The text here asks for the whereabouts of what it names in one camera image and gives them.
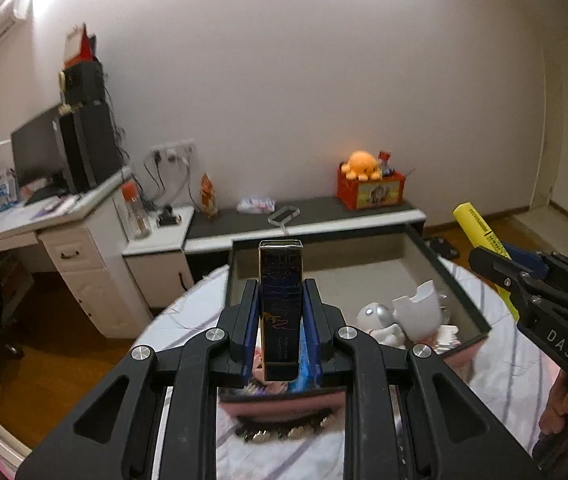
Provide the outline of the person's right hand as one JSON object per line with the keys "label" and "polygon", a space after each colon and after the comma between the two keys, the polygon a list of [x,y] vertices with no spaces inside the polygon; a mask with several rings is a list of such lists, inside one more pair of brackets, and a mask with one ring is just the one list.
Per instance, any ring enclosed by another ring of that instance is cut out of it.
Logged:
{"label": "person's right hand", "polygon": [[568,375],[561,370],[550,390],[548,402],[540,420],[542,434],[560,434],[568,421]]}

